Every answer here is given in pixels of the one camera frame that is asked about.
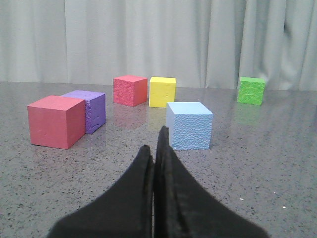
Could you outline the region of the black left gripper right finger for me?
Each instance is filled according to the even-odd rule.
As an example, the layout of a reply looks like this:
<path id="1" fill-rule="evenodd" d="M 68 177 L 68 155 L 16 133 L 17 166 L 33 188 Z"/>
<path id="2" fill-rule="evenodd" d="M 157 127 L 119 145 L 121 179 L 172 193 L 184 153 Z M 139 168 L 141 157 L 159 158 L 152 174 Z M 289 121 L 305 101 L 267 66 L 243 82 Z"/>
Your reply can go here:
<path id="1" fill-rule="evenodd" d="M 222 205 L 199 185 L 170 147 L 166 126 L 158 136 L 154 179 L 155 237 L 268 237 L 265 230 Z"/>

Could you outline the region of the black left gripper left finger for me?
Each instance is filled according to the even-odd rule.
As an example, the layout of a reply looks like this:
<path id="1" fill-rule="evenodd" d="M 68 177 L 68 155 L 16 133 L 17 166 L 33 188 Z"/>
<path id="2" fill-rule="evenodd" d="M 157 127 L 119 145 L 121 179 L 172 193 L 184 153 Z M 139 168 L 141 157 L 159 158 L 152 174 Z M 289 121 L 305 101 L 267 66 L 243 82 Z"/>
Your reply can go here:
<path id="1" fill-rule="evenodd" d="M 150 238 L 154 163 L 150 148 L 140 148 L 122 177 L 103 195 L 60 219 L 51 238 Z"/>

